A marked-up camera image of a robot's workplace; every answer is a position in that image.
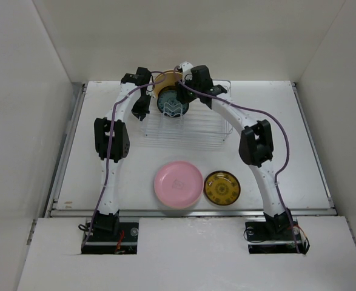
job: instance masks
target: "pink plate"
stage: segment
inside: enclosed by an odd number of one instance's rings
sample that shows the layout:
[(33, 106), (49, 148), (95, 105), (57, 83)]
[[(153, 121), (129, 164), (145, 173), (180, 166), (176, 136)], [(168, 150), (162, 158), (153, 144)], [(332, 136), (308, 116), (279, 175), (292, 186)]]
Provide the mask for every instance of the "pink plate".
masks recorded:
[(196, 203), (203, 191), (201, 172), (189, 162), (170, 162), (155, 177), (155, 193), (166, 206), (183, 209)]

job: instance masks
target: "white table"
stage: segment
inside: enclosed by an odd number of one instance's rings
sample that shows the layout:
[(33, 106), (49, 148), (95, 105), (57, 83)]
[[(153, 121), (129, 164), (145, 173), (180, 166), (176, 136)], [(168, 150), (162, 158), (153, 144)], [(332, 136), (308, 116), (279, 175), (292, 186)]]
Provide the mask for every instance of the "white table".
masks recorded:
[(344, 217), (300, 217), (304, 255), (250, 255), (244, 218), (143, 218), (137, 255), (80, 255), (84, 218), (39, 219), (18, 291), (356, 290)]
[[(102, 118), (114, 104), (119, 82), (90, 82), (82, 105), (78, 126), (70, 152), (60, 196), (58, 213), (76, 215), (74, 210), (93, 210), (101, 187), (101, 163), (95, 151), (93, 123)], [(292, 210), (327, 210), (327, 198), (314, 153), (305, 129), (297, 100), (289, 81), (234, 81), (232, 97), (246, 107), (262, 109), (276, 116), (289, 135), (291, 159), (288, 168), (279, 176), (280, 188), (287, 206)], [(155, 109), (152, 100), (151, 110)], [(266, 118), (254, 115), (257, 119)], [(121, 210), (169, 209), (157, 200), (153, 180), (166, 163), (176, 160), (190, 161), (205, 178), (216, 170), (233, 173), (241, 184), (241, 195), (230, 206), (216, 206), (204, 196), (190, 210), (261, 210), (262, 200), (253, 174), (238, 155), (240, 137), (233, 132), (223, 150), (171, 149), (150, 147), (141, 142), (143, 134), (139, 121), (130, 116), (127, 128), (131, 142), (130, 153), (123, 163), (119, 181)], [(274, 136), (274, 169), (285, 159), (284, 139), (272, 123)]]

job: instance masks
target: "white wire basket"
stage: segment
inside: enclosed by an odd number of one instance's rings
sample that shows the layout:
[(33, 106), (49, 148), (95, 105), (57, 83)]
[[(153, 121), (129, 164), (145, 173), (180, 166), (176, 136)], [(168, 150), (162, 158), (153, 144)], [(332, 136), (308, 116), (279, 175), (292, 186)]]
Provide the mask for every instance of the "white wire basket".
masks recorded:
[(143, 142), (152, 146), (222, 149), (233, 131), (222, 116), (198, 99), (190, 103), (184, 115), (181, 104), (171, 106), (165, 103), (164, 111), (160, 112), (154, 98), (149, 110), (140, 126), (144, 133)]

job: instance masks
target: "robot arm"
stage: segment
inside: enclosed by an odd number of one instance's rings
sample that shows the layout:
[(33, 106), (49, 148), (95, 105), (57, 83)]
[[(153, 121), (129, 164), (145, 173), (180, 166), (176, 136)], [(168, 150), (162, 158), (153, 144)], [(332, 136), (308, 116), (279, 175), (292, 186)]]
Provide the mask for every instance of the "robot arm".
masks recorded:
[[(227, 93), (222, 93), (218, 96), (232, 101)], [(245, 127), (251, 128), (257, 125), (257, 121), (252, 119), (249, 115), (225, 102), (213, 99), (212, 109), (225, 118), (240, 135), (244, 132)], [(254, 174), (257, 186), (260, 190), (261, 198), (263, 199), (264, 213), (270, 217), (282, 214), (284, 208), (277, 194), (272, 161), (262, 163), (261, 167), (249, 165), (249, 168)]]

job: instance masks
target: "purple cable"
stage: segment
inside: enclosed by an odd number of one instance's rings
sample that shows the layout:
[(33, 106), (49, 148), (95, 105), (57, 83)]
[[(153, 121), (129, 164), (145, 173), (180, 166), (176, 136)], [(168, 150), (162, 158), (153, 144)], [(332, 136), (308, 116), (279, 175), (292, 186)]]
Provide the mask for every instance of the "purple cable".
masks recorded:
[(261, 114), (264, 114), (268, 117), (270, 117), (270, 119), (272, 119), (273, 121), (275, 121), (275, 123), (277, 124), (277, 126), (279, 126), (283, 136), (284, 136), (284, 140), (286, 142), (286, 150), (287, 150), (287, 155), (286, 155), (286, 161), (284, 162), (284, 165), (279, 169), (279, 171), (277, 171), (275, 173), (275, 177), (274, 177), (274, 180), (275, 180), (275, 186), (276, 186), (276, 191), (277, 191), (277, 195), (279, 196), (279, 200), (280, 200), (280, 204), (281, 206), (283, 206), (284, 208), (284, 211), (286, 212), (286, 215), (288, 217), (288, 220), (289, 220), (289, 223), (290, 223), (290, 226), (291, 226), (291, 230), (292, 230), (292, 237), (295, 241), (295, 248), (297, 250), (297, 253), (300, 253), (299, 251), (299, 247), (298, 247), (298, 241), (297, 241), (297, 237), (295, 236), (295, 233), (294, 233), (294, 222), (292, 221), (292, 217), (291, 217), (291, 214), (289, 213), (287, 207), (286, 207), (286, 204), (284, 203), (284, 200), (283, 200), (283, 197), (281, 196), (281, 192), (280, 192), (280, 188), (278, 186), (278, 181), (277, 181), (277, 176), (287, 167), (288, 165), (288, 162), (289, 162), (289, 141), (288, 141), (288, 136), (287, 136), (287, 133), (284, 129), (284, 127), (281, 125), (281, 123), (279, 122), (279, 120), (276, 119), (276, 117), (274, 117), (272, 114), (266, 112), (266, 111), (263, 111), (263, 110), (258, 110), (258, 109), (252, 109), (252, 108), (247, 108), (247, 107), (243, 107), (243, 106), (240, 106), (240, 105), (237, 105), (237, 104), (234, 104), (234, 103), (231, 103), (230, 101), (228, 100), (225, 100), (223, 98), (220, 98), (220, 97), (217, 97), (217, 96), (212, 96), (212, 95), (209, 95), (209, 94), (206, 94), (206, 93), (202, 93), (202, 92), (199, 92), (199, 91), (196, 91), (188, 86), (186, 86), (185, 84), (183, 84), (183, 82), (180, 80), (180, 77), (179, 75), (177, 74), (178, 73), (178, 68), (179, 66), (176, 66), (175, 68), (173, 68), (173, 74), (175, 76), (175, 79), (176, 81), (179, 82), (179, 84), (181, 84), (185, 89), (187, 89), (188, 91), (191, 91), (197, 95), (201, 95), (201, 96), (204, 96), (204, 97), (209, 97), (209, 98), (212, 98), (212, 99), (216, 99), (216, 100), (219, 100), (219, 101), (222, 101), (222, 102), (225, 102), (226, 104), (229, 104), (235, 108), (238, 108), (238, 109), (241, 109), (241, 110), (246, 110), (246, 111), (250, 111), (250, 112), (257, 112), (257, 113), (261, 113)]
[[(145, 84), (145, 85), (141, 85), (141, 86), (138, 86), (138, 87), (134, 88), (132, 91), (130, 91), (128, 94), (126, 94), (126, 96), (122, 100), (116, 102), (115, 105), (113, 106), (112, 123), (110, 125), (109, 142), (107, 144), (107, 153), (110, 153), (110, 150), (112, 149), (113, 128), (114, 128), (114, 124), (115, 124), (115, 115), (116, 115), (117, 105), (120, 104), (120, 103), (123, 103), (126, 99), (128, 99), (128, 97), (131, 94), (133, 94), (137, 90), (139, 90), (141, 88), (148, 87), (148, 86), (154, 86), (154, 85), (160, 84), (166, 79), (166, 74), (164, 72), (161, 72), (161, 71), (153, 71), (153, 72), (151, 72), (151, 74), (155, 74), (155, 73), (159, 73), (159, 74), (164, 75), (164, 78), (162, 80), (160, 80), (160, 81), (149, 83), (149, 84)], [(106, 158), (106, 176), (105, 176), (104, 185), (102, 187), (101, 194), (99, 194), (97, 205), (94, 208), (94, 212), (93, 212), (93, 215), (92, 215), (92, 220), (90, 221), (89, 231), (87, 232), (85, 240), (82, 242), (81, 248), (83, 248), (85, 246), (85, 244), (87, 243), (87, 241), (90, 238), (90, 235), (92, 234), (92, 228), (93, 228), (94, 219), (95, 219), (95, 216), (97, 214), (97, 210), (98, 210), (99, 204), (101, 203), (102, 197), (104, 196), (106, 185), (107, 185), (108, 178), (109, 178), (109, 160), (110, 159)]]

